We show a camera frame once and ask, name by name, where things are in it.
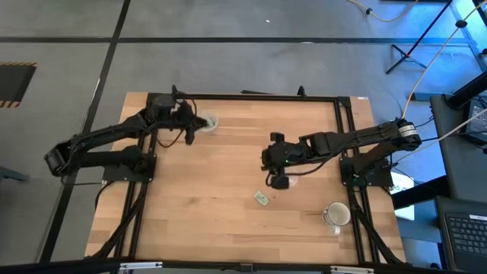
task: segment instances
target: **floor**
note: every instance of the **floor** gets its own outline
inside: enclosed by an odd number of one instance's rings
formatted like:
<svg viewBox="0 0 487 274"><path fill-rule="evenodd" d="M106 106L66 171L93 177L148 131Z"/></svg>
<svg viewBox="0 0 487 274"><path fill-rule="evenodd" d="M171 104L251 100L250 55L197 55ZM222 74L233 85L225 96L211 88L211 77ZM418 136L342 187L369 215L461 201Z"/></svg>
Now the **floor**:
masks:
<svg viewBox="0 0 487 274"><path fill-rule="evenodd" d="M363 3L387 18L408 5ZM463 14L468 0L454 4ZM0 37L111 37L122 5L123 0L3 0ZM417 38L442 7L417 4L404 18L385 24L366 17L346 0L132 0L121 37ZM448 9L427 37L448 38L455 21ZM465 38L462 32L455 37ZM407 50L412 45L398 46ZM30 176L28 183L3 180L0 185L1 265L37 260L60 190L42 156L79 132L108 47L108 43L0 43L1 61L38 63L21 105L0 109L0 165ZM421 45L413 55L428 63L438 50L438 45ZM402 113L422 73L414 63L403 63L385 75L399 57L389 43L119 43L93 129L118 121L127 91L168 92L172 84L190 93L247 89L295 94L303 85L309 95L369 97L374 119L382 123ZM418 91L451 93L480 72L468 45L456 43L436 60ZM412 102L406 118L419 124L430 115L428 102ZM419 131L424 139L436 134L434 123ZM398 168L418 181L444 174L438 146L405 159ZM78 182L97 182L100 172L82 172ZM98 190L99 186L80 186L73 192L54 260L83 256ZM439 262L432 206L427 202L416 207L421 222L399 220L408 261L418 266Z"/></svg>

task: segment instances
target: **small green object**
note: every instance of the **small green object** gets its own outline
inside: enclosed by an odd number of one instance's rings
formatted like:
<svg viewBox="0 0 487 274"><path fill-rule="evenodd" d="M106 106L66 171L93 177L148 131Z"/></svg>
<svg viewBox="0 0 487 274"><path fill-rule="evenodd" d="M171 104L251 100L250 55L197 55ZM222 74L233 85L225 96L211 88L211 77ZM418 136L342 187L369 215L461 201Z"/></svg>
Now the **small green object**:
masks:
<svg viewBox="0 0 487 274"><path fill-rule="evenodd" d="M267 203L269 202L269 199L267 199L267 197L264 196L264 194L262 194L260 191L257 191L253 198L255 198L257 202L259 202L259 204L263 206L267 205Z"/></svg>

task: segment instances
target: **wooden tabletop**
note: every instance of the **wooden tabletop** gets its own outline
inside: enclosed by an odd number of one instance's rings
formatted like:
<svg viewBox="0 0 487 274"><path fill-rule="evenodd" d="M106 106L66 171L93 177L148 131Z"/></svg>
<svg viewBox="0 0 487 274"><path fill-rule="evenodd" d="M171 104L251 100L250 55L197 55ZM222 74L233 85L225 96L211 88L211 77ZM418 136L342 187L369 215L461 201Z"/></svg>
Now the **wooden tabletop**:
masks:
<svg viewBox="0 0 487 274"><path fill-rule="evenodd" d="M147 93L128 93L120 121L145 107ZM367 98L352 97L355 127L373 126ZM181 138L170 148L156 147L157 167L149 184L137 259L255 263L356 264L352 225L333 235L321 212L332 202L348 205L338 158L316 173L299 177L289 190L264 183L260 155L270 132L283 132L288 142L313 132L336 131L333 104L256 100L197 100L198 114L218 117L218 128L198 133L192 145ZM345 128L345 110L342 110ZM161 130L170 143L175 132ZM125 139L113 150L136 144ZM294 167L306 171L313 165ZM127 182L108 187L100 197L86 254L98 251L116 229L125 201ZM269 198L266 206L256 191ZM374 227L386 245L404 260L391 198L369 187ZM128 253L128 230L123 254ZM371 260L367 233L362 228L365 255Z"/></svg>

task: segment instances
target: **black cable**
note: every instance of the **black cable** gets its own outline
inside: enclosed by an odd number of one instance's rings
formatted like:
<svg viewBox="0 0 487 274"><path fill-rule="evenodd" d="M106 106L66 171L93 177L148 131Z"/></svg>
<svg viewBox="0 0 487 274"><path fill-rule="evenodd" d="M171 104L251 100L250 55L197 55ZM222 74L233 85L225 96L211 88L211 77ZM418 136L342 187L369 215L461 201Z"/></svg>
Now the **black cable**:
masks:
<svg viewBox="0 0 487 274"><path fill-rule="evenodd" d="M363 193L366 189L367 189L367 186L365 186L364 189L359 190L359 191L353 190L353 192L355 192L355 193Z"/></svg>
<svg viewBox="0 0 487 274"><path fill-rule="evenodd" d="M159 139L156 139L156 141L158 141L158 144L161 147L170 148L171 146L173 146L177 142L177 140L180 138L181 134L183 134L183 131L194 121L194 119L198 115L198 107L196 106L194 99L190 99L190 100L191 100L191 103L193 103L193 106L195 107L195 115L194 115L193 119L188 122L188 124L184 127L184 129L181 129L180 133L176 136L176 138L169 145L165 145L161 141L159 141Z"/></svg>
<svg viewBox="0 0 487 274"><path fill-rule="evenodd" d="M429 187L429 186L426 186L426 185L424 185L424 184L422 184L422 183L418 183L418 182L414 181L414 179L413 179L412 177L410 177L410 176L409 176L408 174L406 174L404 171L401 171L399 168L394 167L394 169L395 169L395 170L397 170L397 171L399 171L400 173L402 173L404 176L407 176L409 179L411 179L411 181L412 181L412 182L413 182L413 183L414 183L416 186L423 186L424 188L427 188L427 189L431 190L431 191L432 191L432 192L434 192L434 193L438 193L438 191L437 191L437 190L435 190L435 189L433 189L433 188L431 188L431 187Z"/></svg>
<svg viewBox="0 0 487 274"><path fill-rule="evenodd" d="M73 186L93 186L93 185L98 185L98 184L101 184L101 183L65 183L64 182L64 177L63 177L63 178L61 178L61 184L63 186L73 187Z"/></svg>
<svg viewBox="0 0 487 274"><path fill-rule="evenodd" d="M436 140L436 139L439 139L439 138L440 137L428 138L428 139L421 140L421 142L433 141L433 140Z"/></svg>
<svg viewBox="0 0 487 274"><path fill-rule="evenodd" d="M474 143L472 143L472 144L475 145L477 148L480 148L482 150L486 149L486 148L483 148L481 145L477 145L477 144L474 144Z"/></svg>
<svg viewBox="0 0 487 274"><path fill-rule="evenodd" d="M425 125L427 125L428 123L430 123L432 120L433 120L433 116L429 117L429 120L428 120L427 122L422 123L422 124L421 124L421 125L419 125L419 126L416 126L416 128L421 127L421 126L425 126Z"/></svg>
<svg viewBox="0 0 487 274"><path fill-rule="evenodd" d="M271 173L268 172L267 173L267 177L266 177L266 186L271 186L271 183L269 182L269 178L271 177Z"/></svg>
<svg viewBox="0 0 487 274"><path fill-rule="evenodd" d="M108 181L101 189L100 191L98 191L98 194L97 194L97 197L94 199L94 208L97 209L98 207L98 199L100 198L100 195L101 193L107 188L109 187L112 183L114 183L115 181Z"/></svg>
<svg viewBox="0 0 487 274"><path fill-rule="evenodd" d="M387 193L387 195L392 196L392 194L390 194L390 191L387 189L387 186L382 186L381 189L383 189Z"/></svg>
<svg viewBox="0 0 487 274"><path fill-rule="evenodd" d="M135 214L144 205L144 201L145 201L145 194L141 191L139 192L137 199L135 200L129 212L127 213L127 216L120 221L119 226L112 233L110 238L103 244L103 246L100 248L99 251L93 254L92 257L98 257L98 258L108 257L111 250L115 246L115 243L123 235L123 232L126 231L127 227L129 226L131 220L134 218Z"/></svg>
<svg viewBox="0 0 487 274"><path fill-rule="evenodd" d="M326 159L324 161L321 162L321 164L319 164L317 167L315 167L314 169L312 170L309 170L309 171L306 171L306 172L301 172L301 173L289 173L289 174L285 174L286 176L304 176L304 175L308 175L308 174L312 174L313 172L316 172L318 171L320 168L323 167L323 165L325 165L325 163L329 160Z"/></svg>
<svg viewBox="0 0 487 274"><path fill-rule="evenodd" d="M476 100L478 102L480 102L480 104L482 105L482 107L485 109L487 108L487 103L484 101L484 99L482 98L482 96L480 95L477 95L478 98L472 98L470 100Z"/></svg>
<svg viewBox="0 0 487 274"><path fill-rule="evenodd" d="M177 140L180 138L181 134L183 134L183 131L184 131L184 129L181 129L180 133L176 136L176 138L169 145L165 145L161 141L159 141L159 139L157 139L158 144L163 148L170 148L171 146L173 146L177 142Z"/></svg>

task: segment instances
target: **black floor stripe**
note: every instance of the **black floor stripe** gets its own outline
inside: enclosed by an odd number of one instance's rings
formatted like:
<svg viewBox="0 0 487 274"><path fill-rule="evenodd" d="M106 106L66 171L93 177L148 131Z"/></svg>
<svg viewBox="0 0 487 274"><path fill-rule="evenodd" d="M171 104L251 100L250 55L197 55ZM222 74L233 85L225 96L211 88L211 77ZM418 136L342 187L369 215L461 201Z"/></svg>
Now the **black floor stripe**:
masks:
<svg viewBox="0 0 487 274"><path fill-rule="evenodd" d="M0 37L0 43L110 43L112 37Z"/></svg>
<svg viewBox="0 0 487 274"><path fill-rule="evenodd" d="M115 31L113 32L113 39L111 40L110 46L108 48L107 56L105 57L105 61L103 62L103 68L101 69L100 77L98 78L98 84L93 94L93 99L91 100L91 104L88 108L88 112L86 114L83 126L81 128L82 133L90 132L91 127L93 126L94 117L97 113L97 108L98 105L100 104L103 88L105 87L105 82L107 81L108 72L112 64L113 55L115 54L116 41L120 37L120 33L122 32L123 24L125 22L127 12L129 10L130 1L131 0L124 0L123 2L122 10L120 12L119 19L116 23ZM67 178L66 183L74 183L76 180L76 175L77 174L72 174L71 176L69 176ZM53 222L51 223L49 232L46 237L46 243L44 244L42 253L40 255L41 263L46 263L51 260L54 248L56 247L56 241L62 227L62 221L66 214L69 200L71 199L72 191L73 191L73 187L65 186L62 188L62 193L58 201L58 204L56 206L56 213L53 217Z"/></svg>
<svg viewBox="0 0 487 274"><path fill-rule="evenodd" d="M410 44L416 38L327 38L327 37L121 37L118 43L356 43ZM424 38L422 44L443 44L446 38ZM0 37L0 43L111 43L111 37ZM453 38L450 44L468 44Z"/></svg>
<svg viewBox="0 0 487 274"><path fill-rule="evenodd" d="M356 43L412 44L417 38L319 38L319 37L121 37L118 43ZM443 44L446 38L424 38L421 44ZM453 38L452 44L468 44L468 39Z"/></svg>

